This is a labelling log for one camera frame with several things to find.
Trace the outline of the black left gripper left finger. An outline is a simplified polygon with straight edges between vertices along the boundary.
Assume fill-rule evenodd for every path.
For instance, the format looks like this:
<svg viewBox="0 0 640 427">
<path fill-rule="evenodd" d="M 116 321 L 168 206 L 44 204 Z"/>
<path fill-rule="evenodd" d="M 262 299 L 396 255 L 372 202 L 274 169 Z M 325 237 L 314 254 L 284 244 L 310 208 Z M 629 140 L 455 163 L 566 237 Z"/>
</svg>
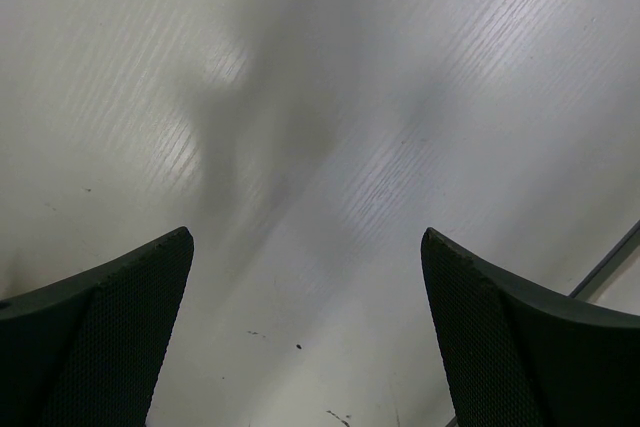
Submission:
<svg viewBox="0 0 640 427">
<path fill-rule="evenodd" d="M 180 227 L 2 300 L 2 425 L 145 425 L 193 255 Z"/>
</svg>

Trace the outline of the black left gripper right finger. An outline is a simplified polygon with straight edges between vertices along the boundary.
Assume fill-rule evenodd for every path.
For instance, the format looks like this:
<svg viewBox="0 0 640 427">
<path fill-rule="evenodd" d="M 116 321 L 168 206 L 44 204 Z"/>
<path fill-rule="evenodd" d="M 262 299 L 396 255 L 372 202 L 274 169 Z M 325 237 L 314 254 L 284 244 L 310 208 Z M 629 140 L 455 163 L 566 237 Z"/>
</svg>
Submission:
<svg viewBox="0 0 640 427">
<path fill-rule="evenodd" d="M 638 425 L 638 316 L 542 287 L 433 228 L 421 262 L 458 425 Z"/>
</svg>

